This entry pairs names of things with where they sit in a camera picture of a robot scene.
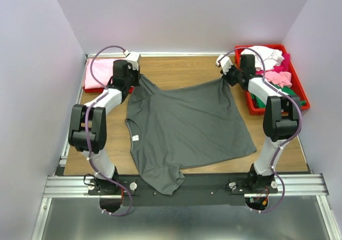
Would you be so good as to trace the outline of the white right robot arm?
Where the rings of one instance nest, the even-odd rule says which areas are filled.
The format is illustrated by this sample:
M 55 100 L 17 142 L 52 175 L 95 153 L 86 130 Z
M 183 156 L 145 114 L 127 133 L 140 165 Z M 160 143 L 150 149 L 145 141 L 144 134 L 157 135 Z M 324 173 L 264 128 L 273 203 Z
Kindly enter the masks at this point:
M 277 161 L 287 144 L 301 130 L 301 100 L 275 88 L 263 76 L 255 74 L 255 56 L 242 55 L 237 69 L 230 58 L 220 55 L 216 66 L 221 68 L 222 78 L 230 85 L 239 84 L 242 89 L 259 98 L 265 105 L 263 132 L 265 142 L 258 159 L 252 164 L 243 187 L 257 193 L 271 187 Z

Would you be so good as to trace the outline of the grey t shirt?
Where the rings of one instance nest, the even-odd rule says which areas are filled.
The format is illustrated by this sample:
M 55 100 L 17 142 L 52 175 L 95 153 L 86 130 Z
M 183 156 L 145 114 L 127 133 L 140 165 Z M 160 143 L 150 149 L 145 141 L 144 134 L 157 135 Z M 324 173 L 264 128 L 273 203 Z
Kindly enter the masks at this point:
M 163 195 L 180 187 L 183 169 L 257 150 L 223 79 L 162 90 L 142 76 L 128 101 L 126 125 L 141 178 Z

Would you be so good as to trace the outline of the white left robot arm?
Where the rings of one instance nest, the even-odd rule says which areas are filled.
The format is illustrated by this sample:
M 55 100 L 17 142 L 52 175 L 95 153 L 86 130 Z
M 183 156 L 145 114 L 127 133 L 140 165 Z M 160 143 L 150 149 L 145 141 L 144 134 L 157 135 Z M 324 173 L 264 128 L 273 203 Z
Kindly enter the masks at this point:
M 139 86 L 139 58 L 117 59 L 113 62 L 112 76 L 103 92 L 94 100 L 72 107 L 68 142 L 81 152 L 94 170 L 94 178 L 108 195 L 123 186 L 118 172 L 105 150 L 107 141 L 107 114 L 127 98 L 130 89 Z

